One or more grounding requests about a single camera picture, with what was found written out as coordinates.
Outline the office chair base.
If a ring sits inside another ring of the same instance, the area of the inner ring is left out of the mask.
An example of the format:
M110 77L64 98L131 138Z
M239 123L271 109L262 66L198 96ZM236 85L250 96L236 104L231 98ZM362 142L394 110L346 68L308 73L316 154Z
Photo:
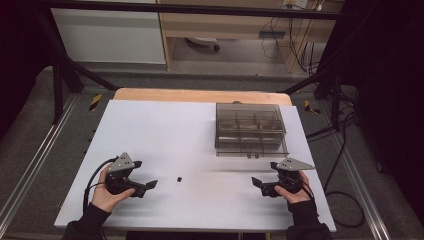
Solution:
M220 50L218 41L215 38L188 38L188 41L194 44L212 47L214 51Z

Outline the black metal frame strut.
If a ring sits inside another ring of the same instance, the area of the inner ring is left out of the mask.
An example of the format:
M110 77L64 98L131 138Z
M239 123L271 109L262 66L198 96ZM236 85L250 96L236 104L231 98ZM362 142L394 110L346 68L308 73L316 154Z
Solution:
M312 83L318 84L318 87L314 92L316 100L325 100L328 96L331 97L330 123L332 127L338 130L339 106L341 99L341 77L337 72L331 70L323 70L311 77L308 77L300 83L297 83L283 90L283 93L291 95Z
M35 14L43 35L46 37L45 44L53 67L53 91L54 91L54 118L53 123L59 122L64 115L63 86L68 87L72 93L81 93L84 85L79 77L82 74L107 90L118 90L119 87L109 83L95 75L81 64L72 60L64 47L59 33L54 29L52 20L48 18L46 10L40 10Z

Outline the white cabinet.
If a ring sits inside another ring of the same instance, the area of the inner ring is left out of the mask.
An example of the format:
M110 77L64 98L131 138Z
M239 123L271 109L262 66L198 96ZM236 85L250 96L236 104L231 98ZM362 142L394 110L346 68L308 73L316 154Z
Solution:
M165 63L157 14L67 9L52 13L75 61Z

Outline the light wooden desk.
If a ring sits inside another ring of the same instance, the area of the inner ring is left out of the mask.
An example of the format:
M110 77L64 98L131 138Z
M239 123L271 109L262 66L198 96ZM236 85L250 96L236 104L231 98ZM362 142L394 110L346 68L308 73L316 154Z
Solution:
M228 6L277 10L339 12L344 0L156 0L159 4ZM333 30L333 20L292 19L203 14L161 13L162 33L166 39L218 38L274 40L286 71L300 68L302 50L309 43L325 43ZM284 31L283 39L259 38L260 31Z

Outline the person's right hand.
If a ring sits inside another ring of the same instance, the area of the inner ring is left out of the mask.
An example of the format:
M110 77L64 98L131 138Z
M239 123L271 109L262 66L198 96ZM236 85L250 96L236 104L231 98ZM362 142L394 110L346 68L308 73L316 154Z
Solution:
M286 199L290 204L295 204L295 203L299 203L303 201L309 201L311 199L310 189L309 189L309 179L304 174L303 171L300 171L299 174L303 183L303 188L299 192L293 194L287 191L286 189L282 188L281 186L276 185L274 187L274 190L279 195L281 195L284 199Z

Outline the person's left hand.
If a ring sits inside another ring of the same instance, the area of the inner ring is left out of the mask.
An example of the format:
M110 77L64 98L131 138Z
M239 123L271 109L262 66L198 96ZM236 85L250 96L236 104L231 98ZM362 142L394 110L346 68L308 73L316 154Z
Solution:
M105 184L108 168L109 166L106 166L100 172L98 184L95 186L91 203L99 209L111 213L121 201L129 198L135 192L135 190L130 188L120 194L111 194L107 190Z

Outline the aluminium floor rail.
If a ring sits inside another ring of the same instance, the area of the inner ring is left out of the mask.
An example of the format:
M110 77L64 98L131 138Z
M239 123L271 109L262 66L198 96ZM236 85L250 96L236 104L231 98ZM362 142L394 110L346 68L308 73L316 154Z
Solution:
M347 142L343 139L340 133L335 134L334 141L341 151L341 161L343 162L344 169L348 175L356 197L364 210L365 218L374 239L390 240L390 234L363 178L358 171L358 168L353 161L353 158L347 148Z
M0 236L7 230L9 224L19 209L45 159L49 155L63 127L67 123L67 120L71 115L75 107L75 103L78 99L79 94L71 94L68 97L63 108L63 115L59 118L58 122L53 124L49 129L46 137L43 139L41 145L37 149L37 152L32 157L18 184L12 191L4 207L0 210Z

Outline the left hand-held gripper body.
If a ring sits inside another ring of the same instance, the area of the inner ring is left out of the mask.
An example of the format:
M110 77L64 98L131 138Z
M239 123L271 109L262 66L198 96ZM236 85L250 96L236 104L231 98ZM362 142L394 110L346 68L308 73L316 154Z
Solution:
M111 194L117 195L131 189L129 175L134 168L135 163L126 152L118 156L110 165L106 174L105 184L107 190Z

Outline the dark power strip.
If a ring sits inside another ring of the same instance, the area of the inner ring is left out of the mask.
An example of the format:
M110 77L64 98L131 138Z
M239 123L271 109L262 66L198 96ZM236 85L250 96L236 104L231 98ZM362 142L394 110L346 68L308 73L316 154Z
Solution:
M258 37L259 38L275 38L275 39L283 39L286 35L286 32L284 31L277 31L277 32L273 32L273 31L260 31L258 33Z

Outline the black metal frame crossbar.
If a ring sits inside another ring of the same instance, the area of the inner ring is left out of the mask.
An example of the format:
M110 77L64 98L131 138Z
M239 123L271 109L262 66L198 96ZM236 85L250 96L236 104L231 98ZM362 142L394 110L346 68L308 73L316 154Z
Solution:
M172 14L203 14L251 17L279 17L292 19L337 20L345 17L339 12L322 12L313 10L277 10L267 8L247 8L228 6L203 6L181 4L150 4L127 2L103 2L80 0L37 0L41 7L55 9L99 10L121 12L148 12Z

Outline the grey transparent drawer box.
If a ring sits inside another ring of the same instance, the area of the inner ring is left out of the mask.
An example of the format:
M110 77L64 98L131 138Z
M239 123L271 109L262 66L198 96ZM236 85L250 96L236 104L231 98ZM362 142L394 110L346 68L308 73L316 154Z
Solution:
M285 157L286 128L275 104L217 103L215 150L217 156Z

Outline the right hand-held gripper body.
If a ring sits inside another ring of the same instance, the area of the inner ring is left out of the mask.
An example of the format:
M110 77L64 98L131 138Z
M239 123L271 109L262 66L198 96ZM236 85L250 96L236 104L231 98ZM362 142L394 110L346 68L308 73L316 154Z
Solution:
M314 166L291 157L286 157L276 164L275 169L278 172L279 185L290 193L297 193L303 187L300 171L313 170Z

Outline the wooden table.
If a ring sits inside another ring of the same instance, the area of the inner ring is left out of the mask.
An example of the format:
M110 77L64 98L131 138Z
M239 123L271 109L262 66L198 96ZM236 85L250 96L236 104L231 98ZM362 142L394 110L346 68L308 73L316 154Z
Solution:
M121 88L114 100L204 102L204 103L253 103L291 106L287 94L255 91L211 91L186 89Z

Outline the black curtain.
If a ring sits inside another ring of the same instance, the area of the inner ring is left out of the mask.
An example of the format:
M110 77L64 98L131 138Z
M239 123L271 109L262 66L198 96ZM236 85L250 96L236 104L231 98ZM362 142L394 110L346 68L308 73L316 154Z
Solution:
M342 82L377 159L424 227L424 0L345 0L324 51L352 46Z
M0 0L0 140L51 64L29 0Z

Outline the yellow black tape strip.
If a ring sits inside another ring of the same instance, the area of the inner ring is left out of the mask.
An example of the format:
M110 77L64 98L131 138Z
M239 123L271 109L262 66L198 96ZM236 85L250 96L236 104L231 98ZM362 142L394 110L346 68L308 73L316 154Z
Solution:
M101 98L102 98L102 94L96 94L94 96L94 98L92 99L92 102L89 106L89 111L95 111L95 109L96 109L99 101L101 100Z
M319 109L314 109L311 107L310 102L308 100L304 100L304 110L307 112L312 112L314 114L321 114Z

